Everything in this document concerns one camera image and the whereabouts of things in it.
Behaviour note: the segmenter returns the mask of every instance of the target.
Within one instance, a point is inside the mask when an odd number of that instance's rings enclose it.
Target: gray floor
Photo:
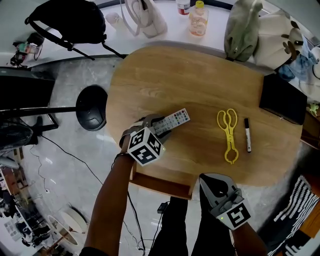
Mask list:
[[[56,77],[50,106],[70,107],[75,105],[80,91],[87,86],[97,84],[108,91],[112,74],[120,63],[121,60],[118,58],[98,58],[96,61],[84,59],[45,64],[35,67],[33,70],[50,71]],[[59,144],[65,151],[86,161],[97,177],[104,181],[115,155],[119,152],[116,142],[110,137],[108,131],[105,128],[95,132],[84,130],[79,125],[75,113],[58,113],[56,118],[60,127],[44,132],[43,135]],[[28,117],[24,120],[29,125],[35,122],[35,118]],[[65,154],[51,142],[41,138],[39,144],[33,147],[32,152],[40,157],[42,166],[39,171],[45,177],[44,181],[38,175],[40,166],[38,158],[30,153],[30,149],[31,146],[23,148],[25,158],[22,164],[27,180],[32,184],[29,189],[30,193],[34,198],[38,197],[34,201],[43,216],[52,215],[64,223],[59,211],[71,204],[89,222],[101,185],[88,168],[75,158]],[[254,212],[254,217],[250,222],[254,229],[257,230],[272,212],[278,199],[287,191],[289,179],[297,162],[310,151],[310,147],[301,143],[292,168],[274,186],[239,185]],[[157,209],[160,203],[168,201],[169,197],[134,185],[129,185],[129,192],[137,210],[143,238],[152,239],[160,217],[157,214]],[[197,184],[193,198],[188,204],[186,217],[189,253],[191,253],[197,238],[200,219],[199,184]],[[127,206],[124,221],[139,241],[139,232],[130,205]],[[67,242],[63,244],[71,252],[79,254],[86,235],[74,234],[74,236],[79,243],[78,246],[70,245]],[[151,242],[145,241],[145,244],[148,254]],[[142,251],[137,249],[135,239],[128,233],[125,226],[122,227],[119,255],[142,255]]]

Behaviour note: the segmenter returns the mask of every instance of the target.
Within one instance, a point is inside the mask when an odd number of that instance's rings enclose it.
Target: remote control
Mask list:
[[[159,122],[156,122],[153,124],[155,133],[157,135],[160,135],[166,131],[172,130],[173,128],[176,128],[177,126],[180,126],[190,120],[190,117],[187,113],[187,110],[185,108],[168,115],[164,119],[162,119]]]

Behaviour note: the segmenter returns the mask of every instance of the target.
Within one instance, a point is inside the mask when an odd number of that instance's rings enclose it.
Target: qr code cube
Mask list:
[[[166,150],[148,127],[132,133],[128,153],[141,165],[145,166],[158,160]]]

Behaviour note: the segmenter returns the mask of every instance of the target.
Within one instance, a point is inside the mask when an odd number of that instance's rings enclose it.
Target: yellow bottle cap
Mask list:
[[[205,7],[205,3],[203,1],[196,1],[195,2],[195,7],[196,8],[204,8]]]

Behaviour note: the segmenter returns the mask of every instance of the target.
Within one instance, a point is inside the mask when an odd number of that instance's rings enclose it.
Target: human arm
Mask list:
[[[130,136],[127,135],[121,153],[127,151],[129,140]],[[133,164],[134,159],[128,155],[116,158],[95,200],[84,247],[96,248],[108,256],[118,255]]]
[[[232,235],[238,256],[267,256],[265,243],[248,223],[233,230]]]

